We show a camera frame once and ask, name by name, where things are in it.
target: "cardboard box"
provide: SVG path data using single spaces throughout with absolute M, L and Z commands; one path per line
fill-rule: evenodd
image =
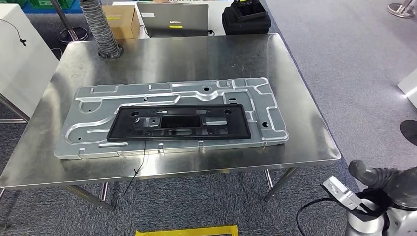
M 137 39 L 139 18 L 135 6 L 103 6 L 115 39 Z

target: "metal plate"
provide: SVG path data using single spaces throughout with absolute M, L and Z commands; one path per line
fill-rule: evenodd
M 120 107 L 242 104 L 251 138 L 108 142 Z M 248 148 L 284 143 L 288 133 L 266 78 L 80 87 L 54 154 L 60 159 Z

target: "green bin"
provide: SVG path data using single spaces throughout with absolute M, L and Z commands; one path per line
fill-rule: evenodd
M 58 0 L 62 9 L 71 8 L 74 1 L 75 0 Z M 54 8 L 49 0 L 29 0 L 29 2 L 34 8 L 38 9 Z
M 13 4 L 18 4 L 22 8 L 27 1 L 28 0 L 0 0 L 0 3 L 13 3 Z

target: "white table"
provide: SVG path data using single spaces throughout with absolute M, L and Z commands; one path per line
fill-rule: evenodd
M 136 11 L 138 12 L 139 22 L 141 25 L 144 25 L 137 3 L 138 3 L 137 1 L 116 1 L 113 3 L 113 6 L 115 5 L 135 6 Z M 213 30 L 216 36 L 226 35 L 223 29 L 222 14 L 224 12 L 224 9 L 233 3 L 232 0 L 229 0 L 229 1 L 182 1 L 181 3 L 207 4 L 208 5 L 208 29 Z M 139 30 L 139 38 L 149 38 L 145 34 L 143 27 L 141 27 L 141 29 Z

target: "yellow floor marking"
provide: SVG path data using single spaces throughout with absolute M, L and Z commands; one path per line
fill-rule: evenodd
M 187 230 L 167 230 L 141 233 L 136 231 L 135 236 L 215 236 L 215 235 L 239 236 L 236 225 L 208 227 Z

